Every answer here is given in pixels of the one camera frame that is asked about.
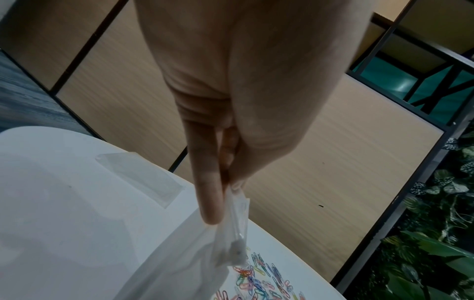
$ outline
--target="fingernail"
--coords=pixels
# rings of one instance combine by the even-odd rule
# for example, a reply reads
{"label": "fingernail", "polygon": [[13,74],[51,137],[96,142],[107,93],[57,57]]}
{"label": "fingernail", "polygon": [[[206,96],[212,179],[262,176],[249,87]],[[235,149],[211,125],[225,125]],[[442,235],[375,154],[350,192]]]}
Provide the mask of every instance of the fingernail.
{"label": "fingernail", "polygon": [[237,181],[234,184],[232,184],[231,188],[236,191],[242,187],[243,181]]}

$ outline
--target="tabletop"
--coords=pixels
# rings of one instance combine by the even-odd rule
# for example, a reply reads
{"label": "tabletop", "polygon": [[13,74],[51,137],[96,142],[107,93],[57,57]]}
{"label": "tabletop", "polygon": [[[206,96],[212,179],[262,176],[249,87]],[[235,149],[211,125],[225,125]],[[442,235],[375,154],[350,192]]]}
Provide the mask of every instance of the tabletop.
{"label": "tabletop", "polygon": [[[198,209],[191,183],[166,208],[97,162],[126,151],[81,133],[22,127],[0,134],[0,299],[110,299]],[[213,300],[344,299],[249,221],[248,269]]]}

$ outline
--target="wooden panel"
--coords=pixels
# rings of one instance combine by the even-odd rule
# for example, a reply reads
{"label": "wooden panel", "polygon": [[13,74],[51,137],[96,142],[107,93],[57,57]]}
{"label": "wooden panel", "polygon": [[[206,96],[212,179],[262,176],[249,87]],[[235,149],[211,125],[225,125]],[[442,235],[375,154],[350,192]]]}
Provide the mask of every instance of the wooden panel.
{"label": "wooden panel", "polygon": [[428,72],[445,61],[438,56],[402,39],[391,35],[382,52],[422,73]]}
{"label": "wooden panel", "polygon": [[385,29],[382,27],[370,23],[351,64],[353,64],[384,32]]}
{"label": "wooden panel", "polygon": [[459,54],[474,47],[474,3],[417,0],[401,26]]}
{"label": "wooden panel", "polygon": [[[329,281],[441,134],[344,75],[300,146],[247,182],[250,218]],[[175,173],[190,180],[189,161]]]}
{"label": "wooden panel", "polygon": [[375,13],[395,21],[410,0],[378,0]]}
{"label": "wooden panel", "polygon": [[19,0],[0,26],[0,47],[47,88],[117,0]]}
{"label": "wooden panel", "polygon": [[58,93],[106,141],[165,169],[186,146],[130,1]]}

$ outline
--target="hand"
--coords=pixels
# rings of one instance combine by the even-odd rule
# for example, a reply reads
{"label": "hand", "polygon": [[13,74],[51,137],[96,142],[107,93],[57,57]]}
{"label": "hand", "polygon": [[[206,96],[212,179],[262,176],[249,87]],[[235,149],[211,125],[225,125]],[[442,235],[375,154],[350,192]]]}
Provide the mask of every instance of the hand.
{"label": "hand", "polygon": [[349,65],[373,0],[135,0],[183,121],[201,214],[292,151]]}

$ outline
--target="transparent ziplock bag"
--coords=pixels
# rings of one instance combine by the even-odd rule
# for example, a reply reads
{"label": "transparent ziplock bag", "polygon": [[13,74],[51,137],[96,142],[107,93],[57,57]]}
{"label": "transparent ziplock bag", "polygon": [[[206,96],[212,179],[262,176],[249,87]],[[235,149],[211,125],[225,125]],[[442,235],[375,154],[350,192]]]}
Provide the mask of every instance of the transparent ziplock bag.
{"label": "transparent ziplock bag", "polygon": [[114,300],[209,300],[229,266],[246,264],[249,201],[226,191],[224,219],[210,226],[192,213],[125,283]]}

